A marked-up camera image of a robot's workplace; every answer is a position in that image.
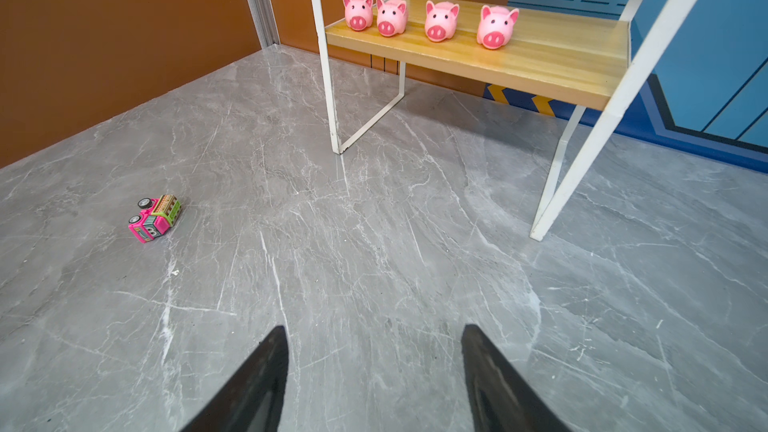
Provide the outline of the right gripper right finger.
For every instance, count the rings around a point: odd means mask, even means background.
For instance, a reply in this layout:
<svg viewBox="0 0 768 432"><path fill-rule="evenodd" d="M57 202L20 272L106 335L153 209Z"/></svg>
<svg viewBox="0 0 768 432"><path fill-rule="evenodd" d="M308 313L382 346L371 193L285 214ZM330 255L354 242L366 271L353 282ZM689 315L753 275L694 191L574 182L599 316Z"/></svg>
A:
<svg viewBox="0 0 768 432"><path fill-rule="evenodd" d="M569 431L478 325L464 327L461 346L476 431Z"/></svg>

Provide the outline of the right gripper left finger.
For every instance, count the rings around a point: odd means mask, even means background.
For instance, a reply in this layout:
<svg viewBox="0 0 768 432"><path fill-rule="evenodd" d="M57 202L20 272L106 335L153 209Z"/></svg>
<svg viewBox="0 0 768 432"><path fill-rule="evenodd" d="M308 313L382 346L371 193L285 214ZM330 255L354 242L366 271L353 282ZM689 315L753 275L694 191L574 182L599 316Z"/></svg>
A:
<svg viewBox="0 0 768 432"><path fill-rule="evenodd" d="M287 376L285 327L274 327L185 431L276 431Z"/></svg>

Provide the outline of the pink toy truck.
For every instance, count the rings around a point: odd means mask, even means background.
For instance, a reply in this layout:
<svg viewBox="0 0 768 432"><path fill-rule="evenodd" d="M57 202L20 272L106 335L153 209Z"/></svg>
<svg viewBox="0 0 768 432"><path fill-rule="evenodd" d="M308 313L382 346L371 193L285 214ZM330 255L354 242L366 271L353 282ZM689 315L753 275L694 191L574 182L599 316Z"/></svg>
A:
<svg viewBox="0 0 768 432"><path fill-rule="evenodd" d="M165 235L174 225L182 204L172 194L160 198L142 198L138 201L139 212L128 222L129 230L141 243L151 242Z"/></svg>

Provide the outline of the white frame wooden shelf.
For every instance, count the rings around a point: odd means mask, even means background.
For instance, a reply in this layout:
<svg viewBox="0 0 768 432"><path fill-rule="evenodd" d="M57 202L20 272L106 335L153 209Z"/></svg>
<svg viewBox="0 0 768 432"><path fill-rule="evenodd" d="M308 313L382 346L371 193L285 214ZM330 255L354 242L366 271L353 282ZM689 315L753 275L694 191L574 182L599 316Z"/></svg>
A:
<svg viewBox="0 0 768 432"><path fill-rule="evenodd" d="M440 44L416 31L427 0L402 0L407 30L384 38L343 21L326 24L321 0L311 0L329 121L331 147L343 154L405 95L409 64L499 85L574 105L545 182L530 236L542 240L623 119L698 0L666 0L639 50L631 48L631 21L643 0L629 0L616 21L526 10L514 33L494 51L476 43L478 19L458 20L456 35ZM339 135L328 48L336 46L398 63L398 93L350 138Z"/></svg>

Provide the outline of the pink pig toy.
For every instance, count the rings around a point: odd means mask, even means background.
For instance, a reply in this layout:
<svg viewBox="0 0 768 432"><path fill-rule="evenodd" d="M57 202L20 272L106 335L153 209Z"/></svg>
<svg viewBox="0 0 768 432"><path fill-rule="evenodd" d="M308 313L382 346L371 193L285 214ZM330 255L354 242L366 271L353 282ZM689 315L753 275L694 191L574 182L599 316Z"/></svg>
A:
<svg viewBox="0 0 768 432"><path fill-rule="evenodd" d="M345 22L353 31L364 31L373 23L374 0L342 0Z"/></svg>
<svg viewBox="0 0 768 432"><path fill-rule="evenodd" d="M481 20L478 25L476 40L486 49L496 50L505 46L511 39L520 10L501 6L483 5Z"/></svg>
<svg viewBox="0 0 768 432"><path fill-rule="evenodd" d="M427 38L434 43L451 39L457 29L460 5L452 2L426 2L424 29Z"/></svg>
<svg viewBox="0 0 768 432"><path fill-rule="evenodd" d="M376 0L377 28L381 36L389 38L405 32L408 23L407 5L405 0Z"/></svg>

